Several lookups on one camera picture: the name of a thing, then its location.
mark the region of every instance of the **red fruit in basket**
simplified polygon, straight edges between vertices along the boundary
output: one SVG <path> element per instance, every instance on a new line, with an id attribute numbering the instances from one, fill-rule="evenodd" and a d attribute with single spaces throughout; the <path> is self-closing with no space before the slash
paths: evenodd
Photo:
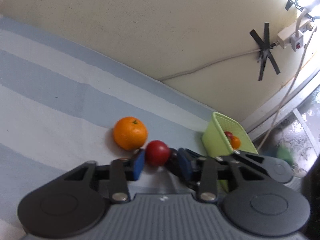
<path id="1" fill-rule="evenodd" d="M 237 136 L 233 136 L 230 143 L 233 149 L 239 149 L 241 145 L 241 141 Z"/>
<path id="2" fill-rule="evenodd" d="M 225 134 L 228 138 L 230 138 L 230 139 L 233 138 L 232 132 L 225 131 L 224 134 Z"/>
<path id="3" fill-rule="evenodd" d="M 169 147 L 162 141 L 148 143 L 145 153 L 146 162 L 152 166 L 163 166 L 170 156 Z"/>

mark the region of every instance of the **green object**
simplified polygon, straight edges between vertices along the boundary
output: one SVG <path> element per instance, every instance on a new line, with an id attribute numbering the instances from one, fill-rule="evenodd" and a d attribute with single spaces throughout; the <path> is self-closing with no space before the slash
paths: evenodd
<path id="1" fill-rule="evenodd" d="M 209 156 L 229 155 L 233 152 L 233 148 L 224 134 L 225 131 L 231 132 L 240 139 L 239 150 L 258 154 L 249 136 L 238 122 L 223 114 L 214 112 L 207 130 L 202 136 L 202 142 Z"/>
<path id="2" fill-rule="evenodd" d="M 291 152 L 284 146 L 280 145 L 277 150 L 277 158 L 284 160 L 290 166 L 293 166 L 293 158 Z"/>

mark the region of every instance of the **white wall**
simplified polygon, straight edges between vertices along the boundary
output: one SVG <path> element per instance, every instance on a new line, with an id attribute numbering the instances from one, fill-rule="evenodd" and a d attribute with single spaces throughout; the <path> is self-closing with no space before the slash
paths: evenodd
<path id="1" fill-rule="evenodd" d="M 249 35 L 271 40 L 292 23 L 286 0 L 4 0 L 0 12 L 78 42 L 153 78 L 192 69 L 253 49 Z M 165 82 L 241 121 L 293 76 L 300 52 L 273 50 L 281 74 L 266 66 L 258 82 L 257 55 L 211 66 Z"/>

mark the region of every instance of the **orange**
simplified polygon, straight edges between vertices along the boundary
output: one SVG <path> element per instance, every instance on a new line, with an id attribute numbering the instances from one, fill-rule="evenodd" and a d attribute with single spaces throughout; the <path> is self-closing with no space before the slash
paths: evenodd
<path id="1" fill-rule="evenodd" d="M 231 143 L 231 146 L 233 147 L 233 149 L 239 149 L 239 147 L 241 145 L 241 141 L 237 136 L 233 136 L 230 143 Z"/>
<path id="2" fill-rule="evenodd" d="M 143 122 L 132 116 L 120 119 L 113 128 L 113 139 L 127 151 L 140 148 L 147 137 L 148 130 Z"/>

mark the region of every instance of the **basket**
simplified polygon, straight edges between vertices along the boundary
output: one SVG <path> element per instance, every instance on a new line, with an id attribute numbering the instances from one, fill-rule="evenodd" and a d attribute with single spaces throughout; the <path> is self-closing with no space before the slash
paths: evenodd
<path id="1" fill-rule="evenodd" d="M 233 148 L 224 134 L 225 131 L 231 132 L 240 139 L 239 150 L 258 154 L 249 136 L 238 122 L 223 114 L 214 112 L 207 130 L 202 136 L 202 142 L 209 156 L 230 155 L 233 152 Z"/>

